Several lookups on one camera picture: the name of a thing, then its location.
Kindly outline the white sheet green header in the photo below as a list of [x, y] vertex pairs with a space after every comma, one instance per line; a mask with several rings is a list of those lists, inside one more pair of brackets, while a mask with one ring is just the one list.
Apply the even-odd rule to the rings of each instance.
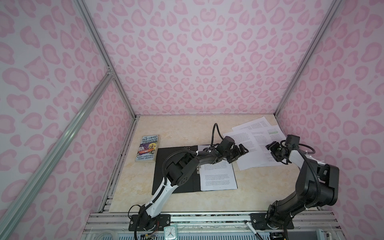
[[273, 141], [278, 143], [285, 139], [285, 135], [282, 133], [280, 128], [266, 127], [255, 129], [251, 131], [252, 135], [255, 137], [256, 142], [262, 149], [262, 154], [259, 159], [259, 165], [257, 167], [274, 167], [281, 166], [282, 163], [277, 162], [271, 155], [271, 151], [267, 149], [267, 145], [271, 144]]

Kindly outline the black file folder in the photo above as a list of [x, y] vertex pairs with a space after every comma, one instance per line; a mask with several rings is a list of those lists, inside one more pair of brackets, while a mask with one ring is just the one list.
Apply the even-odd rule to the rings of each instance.
[[198, 167], [215, 164], [218, 157], [217, 146], [218, 144], [160, 148], [156, 159], [151, 195], [155, 195], [156, 190], [162, 184], [163, 174], [166, 174], [168, 183], [179, 186], [175, 190], [176, 193], [202, 192]]

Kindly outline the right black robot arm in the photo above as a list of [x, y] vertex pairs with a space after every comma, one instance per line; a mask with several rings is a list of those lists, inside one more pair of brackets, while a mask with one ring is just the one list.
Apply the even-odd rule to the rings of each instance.
[[309, 158], [298, 145], [276, 141], [266, 146], [276, 162], [295, 164], [300, 169], [295, 191], [268, 208], [266, 224], [271, 229], [287, 229], [292, 219], [310, 208], [333, 206], [338, 200], [340, 169]]

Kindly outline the white printed sheet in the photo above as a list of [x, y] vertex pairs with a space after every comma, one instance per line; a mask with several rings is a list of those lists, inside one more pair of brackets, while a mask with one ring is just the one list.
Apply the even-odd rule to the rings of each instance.
[[223, 160], [216, 164], [205, 164], [198, 168], [201, 191], [236, 190], [238, 188], [232, 164]]
[[249, 152], [236, 160], [241, 171], [255, 168], [266, 167], [268, 159], [264, 154], [261, 146], [257, 143], [256, 138], [249, 130], [240, 130], [224, 134], [224, 137], [231, 137], [235, 140], [236, 145], [242, 144]]
[[268, 122], [265, 117], [232, 127], [233, 131], [240, 130], [254, 130], [254, 129], [263, 129], [267, 127], [271, 127], [272, 125]]

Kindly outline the white printed sheet back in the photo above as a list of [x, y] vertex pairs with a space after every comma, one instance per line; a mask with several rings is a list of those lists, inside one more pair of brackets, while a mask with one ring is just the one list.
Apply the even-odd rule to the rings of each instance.
[[224, 137], [231, 137], [235, 140], [236, 145], [242, 144], [249, 152], [236, 160], [241, 171], [255, 168], [266, 167], [268, 159], [264, 154], [261, 146], [257, 143], [256, 138], [249, 130], [240, 130], [224, 134]]

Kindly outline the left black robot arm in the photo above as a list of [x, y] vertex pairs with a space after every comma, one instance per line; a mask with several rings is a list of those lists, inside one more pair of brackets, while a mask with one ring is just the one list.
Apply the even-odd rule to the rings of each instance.
[[187, 148], [170, 154], [162, 164], [162, 182], [151, 200], [140, 206], [138, 214], [130, 217], [129, 230], [151, 231], [160, 228], [157, 217], [172, 193], [184, 185], [198, 167], [214, 165], [221, 161], [229, 164], [246, 155], [249, 150], [243, 144], [236, 145], [231, 137], [223, 137], [217, 123], [212, 130], [211, 144], [202, 151]]

